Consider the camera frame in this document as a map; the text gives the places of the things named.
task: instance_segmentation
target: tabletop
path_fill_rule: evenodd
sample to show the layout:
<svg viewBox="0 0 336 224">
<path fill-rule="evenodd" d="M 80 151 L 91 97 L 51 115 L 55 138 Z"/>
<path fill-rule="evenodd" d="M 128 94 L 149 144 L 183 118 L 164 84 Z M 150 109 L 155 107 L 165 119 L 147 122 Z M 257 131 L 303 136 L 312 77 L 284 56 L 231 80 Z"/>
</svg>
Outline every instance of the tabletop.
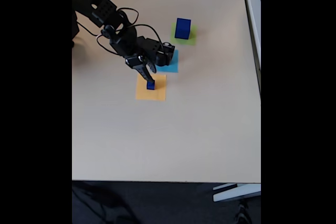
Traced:
<svg viewBox="0 0 336 224">
<path fill-rule="evenodd" d="M 177 18 L 191 19 L 196 44 L 175 45 L 178 73 L 164 73 L 165 101 L 137 100 L 138 73 L 80 27 L 72 49 L 72 179 L 260 183 L 261 101 L 244 0 L 111 1 L 137 9 L 138 23 L 163 42 Z M 137 31 L 156 40 L 147 27 Z"/>
</svg>

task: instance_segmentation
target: blue paper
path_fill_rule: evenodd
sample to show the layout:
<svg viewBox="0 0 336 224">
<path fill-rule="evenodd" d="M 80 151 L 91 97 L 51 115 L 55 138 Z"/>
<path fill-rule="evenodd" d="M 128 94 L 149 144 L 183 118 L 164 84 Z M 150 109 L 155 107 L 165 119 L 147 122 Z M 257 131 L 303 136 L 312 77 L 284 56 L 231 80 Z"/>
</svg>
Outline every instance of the blue paper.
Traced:
<svg viewBox="0 0 336 224">
<path fill-rule="evenodd" d="M 170 62 L 169 66 L 163 66 L 163 67 L 159 67 L 156 66 L 156 70 L 158 72 L 170 72 L 170 73 L 178 73 L 179 72 L 179 53 L 178 50 L 174 50 L 174 54 L 173 54 L 173 59 Z"/>
</svg>

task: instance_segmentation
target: robotic arm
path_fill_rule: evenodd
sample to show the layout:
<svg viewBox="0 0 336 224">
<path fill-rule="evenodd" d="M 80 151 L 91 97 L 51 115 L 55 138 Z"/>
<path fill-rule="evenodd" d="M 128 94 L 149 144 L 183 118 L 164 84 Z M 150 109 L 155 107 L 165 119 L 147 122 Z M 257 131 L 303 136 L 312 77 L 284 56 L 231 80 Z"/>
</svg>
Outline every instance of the robotic arm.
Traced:
<svg viewBox="0 0 336 224">
<path fill-rule="evenodd" d="M 153 39 L 137 37 L 137 31 L 127 18 L 127 15 L 110 0 L 72 0 L 72 15 L 75 18 L 77 29 L 72 33 L 72 38 L 78 33 L 77 16 L 75 11 L 88 17 L 96 26 L 102 27 L 102 36 L 110 39 L 111 47 L 125 59 L 126 65 L 138 71 L 142 77 L 153 83 L 146 65 L 156 73 L 157 66 L 169 65 L 175 47 L 170 43 L 162 43 Z"/>
</svg>

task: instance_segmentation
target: blue square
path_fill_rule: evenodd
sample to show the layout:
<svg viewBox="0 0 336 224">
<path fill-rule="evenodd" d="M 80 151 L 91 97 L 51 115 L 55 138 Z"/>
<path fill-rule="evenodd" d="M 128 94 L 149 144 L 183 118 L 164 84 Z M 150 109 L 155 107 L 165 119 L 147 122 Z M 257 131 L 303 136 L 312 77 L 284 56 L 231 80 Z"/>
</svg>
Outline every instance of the blue square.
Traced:
<svg viewBox="0 0 336 224">
<path fill-rule="evenodd" d="M 170 62 L 169 66 L 156 66 L 156 70 L 158 72 L 171 72 L 171 73 L 178 73 L 179 72 L 179 53 L 178 50 L 174 50 L 172 61 Z"/>
<path fill-rule="evenodd" d="M 155 90 L 155 81 L 153 83 L 147 82 L 147 89 Z"/>
<path fill-rule="evenodd" d="M 191 20 L 185 18 L 177 18 L 175 38 L 189 39 Z"/>
</svg>

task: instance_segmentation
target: small blue cube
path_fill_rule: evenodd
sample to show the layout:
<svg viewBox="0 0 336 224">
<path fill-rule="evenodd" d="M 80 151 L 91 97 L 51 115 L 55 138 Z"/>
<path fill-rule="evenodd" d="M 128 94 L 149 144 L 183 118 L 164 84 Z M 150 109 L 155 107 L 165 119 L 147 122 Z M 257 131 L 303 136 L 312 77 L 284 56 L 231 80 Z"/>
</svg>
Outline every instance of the small blue cube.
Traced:
<svg viewBox="0 0 336 224">
<path fill-rule="evenodd" d="M 189 39 L 191 20 L 185 18 L 177 18 L 175 38 Z"/>
<path fill-rule="evenodd" d="M 155 89 L 155 81 L 153 83 L 150 83 L 147 81 L 147 89 L 154 90 Z"/>
</svg>

